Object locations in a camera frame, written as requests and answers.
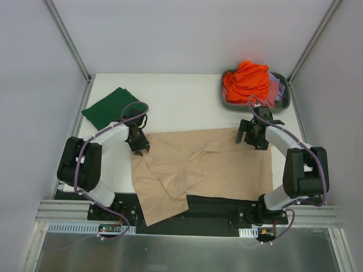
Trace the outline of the green t shirt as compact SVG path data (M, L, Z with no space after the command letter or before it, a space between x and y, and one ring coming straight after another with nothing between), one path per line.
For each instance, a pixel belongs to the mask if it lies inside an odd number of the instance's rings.
M137 101L138 99L127 89L119 87L105 98L83 110L82 115L99 131L107 127L111 122L127 116L133 108L144 112L146 106L140 103L134 104L126 110L124 109L130 103Z

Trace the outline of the beige t shirt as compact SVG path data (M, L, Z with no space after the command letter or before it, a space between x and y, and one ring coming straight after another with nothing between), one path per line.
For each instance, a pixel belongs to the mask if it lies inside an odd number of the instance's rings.
M273 190L270 149L235 143L237 128L150 133L132 184L147 226L189 210L188 195L255 201Z

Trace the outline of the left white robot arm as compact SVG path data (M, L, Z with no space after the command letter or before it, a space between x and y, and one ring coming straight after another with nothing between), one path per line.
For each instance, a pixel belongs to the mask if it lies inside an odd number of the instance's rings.
M107 220L115 220L120 207L114 203L116 193L101 180L102 157L121 143L127 143L133 155L149 152L150 143L143 132L146 124L147 110L131 108L88 138L68 138L57 169L58 180L100 204L100 213Z

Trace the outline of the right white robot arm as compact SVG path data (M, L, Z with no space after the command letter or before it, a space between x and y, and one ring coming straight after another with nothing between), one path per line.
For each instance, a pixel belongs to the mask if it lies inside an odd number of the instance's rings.
M327 151L300 141L282 121L274 120L267 106L254 107L251 112L252 120L240 121L235 142L263 151L274 145L283 154L285 165L282 185L262 194L244 219L260 226L281 218L286 208L298 203L324 206L330 187Z

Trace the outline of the pink t shirt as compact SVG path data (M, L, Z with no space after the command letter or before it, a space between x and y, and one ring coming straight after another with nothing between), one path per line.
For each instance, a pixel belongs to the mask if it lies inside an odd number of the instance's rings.
M277 103L280 102L285 94L285 85L282 84L279 80L270 80L270 87L267 92L267 96L265 99L258 99L259 104L267 105L270 108L278 108ZM248 108L247 101L242 102L232 102L227 99L228 91L222 86L222 102L225 107L236 110L243 111L245 108Z

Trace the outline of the orange t shirt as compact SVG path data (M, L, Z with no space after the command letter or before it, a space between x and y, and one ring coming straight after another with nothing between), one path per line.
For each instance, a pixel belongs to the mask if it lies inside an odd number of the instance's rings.
M243 61L235 72L227 72L222 79L225 99L231 104L247 104L251 95L264 100L269 93L269 66Z

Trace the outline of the lavender t shirt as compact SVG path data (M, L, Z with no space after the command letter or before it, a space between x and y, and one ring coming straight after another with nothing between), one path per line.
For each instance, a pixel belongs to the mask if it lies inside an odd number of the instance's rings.
M268 72L269 75L269 101L281 101L285 92L285 86L280 80L275 77L272 73Z

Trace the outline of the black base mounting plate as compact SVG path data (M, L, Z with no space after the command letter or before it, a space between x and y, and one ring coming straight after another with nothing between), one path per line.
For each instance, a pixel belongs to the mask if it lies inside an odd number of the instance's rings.
M302 215L312 217L314 206L290 206L286 211L267 211L256 201L239 201L223 198L187 196L189 209L151 226L146 225L146 214L141 209L138 197L134 193L118 193L115 202L105 211L96 204L86 207L89 221L115 222L116 213L122 213L137 234L237 237L244 228L265 227L273 236L279 235L273 228L288 226L291 219L294 225Z

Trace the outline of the front aluminium rail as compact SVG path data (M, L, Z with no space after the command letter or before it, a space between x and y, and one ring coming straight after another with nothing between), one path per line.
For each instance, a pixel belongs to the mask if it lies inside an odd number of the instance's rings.
M36 214L37 222L88 222L90 201L44 199ZM343 222L335 206L314 207L293 205L295 212L293 226L301 228L343 228Z

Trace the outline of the left aluminium frame post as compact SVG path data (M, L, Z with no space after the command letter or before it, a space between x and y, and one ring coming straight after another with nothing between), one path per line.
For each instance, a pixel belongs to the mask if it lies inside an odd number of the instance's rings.
M64 21L62 20L62 17L57 10L57 7L52 0L44 0L43 4L45 5L46 9L48 10L48 13L50 17L52 18L54 25L56 26L57 30L59 31L59 34L61 38L63 39L71 57L73 58L78 70L81 72L82 76L86 80L86 82L90 82L92 80L92 75L88 71L77 47L75 46L75 43L73 39L71 38L71 35L69 31L66 28L66 25Z

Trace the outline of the aluminium frame post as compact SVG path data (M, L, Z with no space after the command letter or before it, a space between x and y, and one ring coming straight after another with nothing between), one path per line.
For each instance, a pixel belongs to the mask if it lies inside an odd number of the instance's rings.
M66 25L64 21L62 20L62 17L57 10L57 7L52 0L44 0L43 4L45 5L46 9L48 10L48 13L50 17L52 18L54 25L56 26L57 30L59 31L59 34L61 38L63 39L71 57L73 58L78 70L81 72L82 76L86 80L86 82L90 82L92 80L92 75L88 71L77 47L75 46L75 43L73 39L71 38L71 35L69 31L66 28Z
M297 63L295 64L291 74L288 77L288 83L289 85L292 84L294 79L296 78L297 74L299 73L300 69L308 59L308 56L311 54L315 46L317 45L320 37L324 33L325 29L329 25L330 21L336 14L337 10L340 8L341 4L343 3L343 0L333 0L327 11L324 13L321 21L319 22L317 28L315 29L313 35L309 39L309 42L305 46L300 58L298 59Z

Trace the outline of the right aluminium frame post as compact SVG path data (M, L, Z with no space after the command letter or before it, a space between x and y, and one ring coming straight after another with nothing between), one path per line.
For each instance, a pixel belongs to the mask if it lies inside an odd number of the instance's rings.
M330 21L336 14L337 10L340 8L341 4L343 3L343 0L333 0L327 11L324 13L321 21L319 22L317 28L315 29L313 35L309 39L309 42L305 46L300 58L298 59L297 63L295 64L291 74L288 77L288 83L289 85L292 84L294 79L296 78L297 74L299 73L300 69L308 59L308 56L311 54L315 46L317 45L320 37L324 33L325 29L329 25Z

